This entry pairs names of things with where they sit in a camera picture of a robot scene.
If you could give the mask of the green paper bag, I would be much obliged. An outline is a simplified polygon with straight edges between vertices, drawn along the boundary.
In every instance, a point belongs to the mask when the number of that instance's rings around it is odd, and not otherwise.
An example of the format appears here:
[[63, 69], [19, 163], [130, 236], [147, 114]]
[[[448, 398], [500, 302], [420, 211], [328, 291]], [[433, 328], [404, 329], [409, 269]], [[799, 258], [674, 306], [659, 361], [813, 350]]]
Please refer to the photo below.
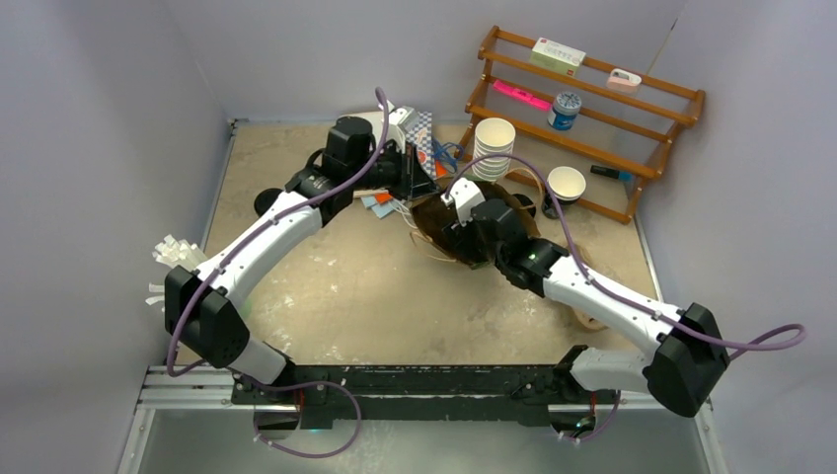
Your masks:
[[[527, 211], [519, 209], [519, 203], [503, 186], [477, 182], [486, 200], [499, 198], [520, 218], [527, 236], [539, 238], [541, 233], [533, 216]], [[490, 259], [485, 245], [480, 242], [478, 231], [469, 224], [463, 231], [450, 230], [454, 224], [459, 225], [455, 210], [448, 208], [440, 199], [440, 194], [421, 199], [411, 209], [412, 217], [418, 231], [424, 235], [439, 252], [447, 259], [454, 259], [460, 264], [474, 268], [485, 265]]]

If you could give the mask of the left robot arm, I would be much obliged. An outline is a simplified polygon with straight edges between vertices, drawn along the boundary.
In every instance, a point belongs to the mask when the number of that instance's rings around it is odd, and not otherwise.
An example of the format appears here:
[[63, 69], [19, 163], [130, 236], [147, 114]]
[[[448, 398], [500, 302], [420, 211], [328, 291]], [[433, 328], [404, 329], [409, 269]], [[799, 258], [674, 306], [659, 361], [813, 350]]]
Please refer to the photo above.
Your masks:
[[417, 146], [390, 135], [391, 125], [374, 134], [361, 117], [339, 118], [324, 147], [316, 150], [267, 208], [224, 250], [188, 270], [177, 264], [164, 280], [165, 328], [171, 336], [167, 369], [179, 345], [216, 368], [256, 380], [271, 404], [293, 394], [292, 364], [283, 352], [254, 336], [241, 315], [260, 281], [294, 247], [316, 234], [354, 200], [354, 192], [383, 190], [413, 200], [437, 192], [422, 166]]

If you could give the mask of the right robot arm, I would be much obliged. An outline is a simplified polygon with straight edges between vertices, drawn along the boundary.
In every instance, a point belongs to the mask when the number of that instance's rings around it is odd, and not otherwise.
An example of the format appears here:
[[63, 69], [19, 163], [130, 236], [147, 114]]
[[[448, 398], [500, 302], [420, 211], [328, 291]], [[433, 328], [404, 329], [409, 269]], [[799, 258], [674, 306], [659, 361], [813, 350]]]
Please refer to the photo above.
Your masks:
[[554, 387], [576, 402], [593, 390], [651, 395], [670, 412], [694, 417], [730, 363], [711, 344], [721, 332], [714, 314], [693, 303], [679, 308], [635, 292], [579, 263], [564, 247], [531, 237], [521, 218], [500, 198], [442, 196], [452, 228], [475, 237], [478, 249], [520, 289], [579, 309], [620, 332], [633, 351], [581, 349], [565, 357]]

